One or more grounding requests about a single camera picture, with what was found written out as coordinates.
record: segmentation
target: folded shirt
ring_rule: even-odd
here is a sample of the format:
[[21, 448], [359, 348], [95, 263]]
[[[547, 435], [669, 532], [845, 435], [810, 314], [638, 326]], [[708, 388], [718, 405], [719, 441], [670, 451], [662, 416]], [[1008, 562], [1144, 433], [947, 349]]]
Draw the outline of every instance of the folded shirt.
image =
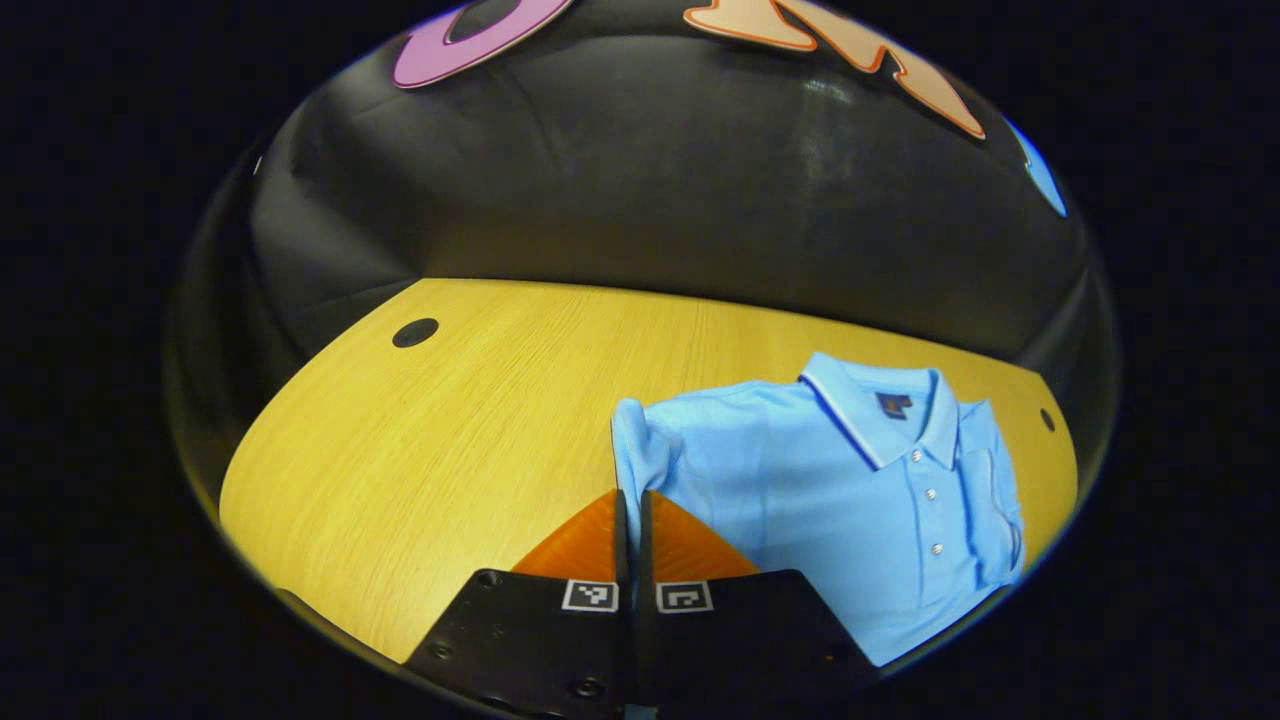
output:
[[799, 382], [748, 382], [613, 415], [639, 546], [660, 492], [764, 571], [805, 574], [867, 657], [900, 657], [1023, 566], [1014, 468], [987, 401], [933, 369], [817, 352]]

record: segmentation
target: black background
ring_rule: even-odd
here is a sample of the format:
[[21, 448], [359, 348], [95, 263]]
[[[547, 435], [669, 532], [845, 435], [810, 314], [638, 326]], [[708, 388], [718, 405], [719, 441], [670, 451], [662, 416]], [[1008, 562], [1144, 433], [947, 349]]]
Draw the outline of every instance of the black background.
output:
[[[5, 682], [18, 689], [8, 706], [443, 712], [320, 642], [242, 574], [184, 487], [159, 384], [165, 296], [237, 154], [308, 90], [440, 8], [52, 4], [10, 20], [17, 222], [4, 275], [20, 373], [5, 389], [15, 450], [4, 528], [5, 591], [20, 602], [5, 643]], [[1254, 215], [1274, 81], [1268, 41], [1249, 40], [1271, 19], [1225, 1], [895, 0], [850, 12], [984, 94], [1089, 209], [1117, 291], [1126, 391], [1112, 459], [1056, 553], [975, 629], [846, 710], [1274, 712], [1263, 680], [1275, 679], [1276, 621], [1260, 611], [1275, 607], [1263, 582], [1276, 568], [1263, 395], [1275, 341], [1262, 290], [1276, 284], [1276, 227]]]

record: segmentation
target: shirt collar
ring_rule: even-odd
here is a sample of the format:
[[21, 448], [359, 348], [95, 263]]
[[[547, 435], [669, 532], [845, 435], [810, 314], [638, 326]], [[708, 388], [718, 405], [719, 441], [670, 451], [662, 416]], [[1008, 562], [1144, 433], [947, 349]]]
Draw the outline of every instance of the shirt collar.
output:
[[[856, 365], [814, 352], [800, 379], [813, 387], [877, 470], [896, 462], [915, 446], [954, 469], [960, 410], [938, 370]], [[884, 416], [876, 401], [877, 391], [929, 397], [929, 415], [918, 439], [906, 437]]]

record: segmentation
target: polo shirt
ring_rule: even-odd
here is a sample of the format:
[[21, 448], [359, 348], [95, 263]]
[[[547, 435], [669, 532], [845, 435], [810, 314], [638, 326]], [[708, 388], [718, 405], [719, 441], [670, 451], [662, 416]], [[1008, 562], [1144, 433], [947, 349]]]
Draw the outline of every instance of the polo shirt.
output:
[[640, 498], [657, 491], [756, 568], [803, 571], [877, 666], [1021, 571], [991, 404], [957, 402], [936, 369], [817, 352], [790, 384], [623, 400], [612, 430], [632, 548]]

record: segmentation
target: wood grain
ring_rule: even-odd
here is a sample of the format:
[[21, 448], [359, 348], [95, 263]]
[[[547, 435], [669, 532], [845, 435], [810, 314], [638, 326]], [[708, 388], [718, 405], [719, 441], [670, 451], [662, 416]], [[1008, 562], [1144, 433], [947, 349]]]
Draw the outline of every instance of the wood grain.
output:
[[[392, 345], [428, 316], [440, 323], [434, 337]], [[1014, 457], [1028, 562], [1038, 559], [1076, 483], [1039, 375], [778, 310], [508, 281], [422, 279], [330, 343], [246, 434], [221, 520], [271, 583], [402, 662], [474, 570], [511, 568], [613, 487], [618, 400], [795, 382], [814, 351], [937, 368], [961, 402], [989, 397]]]

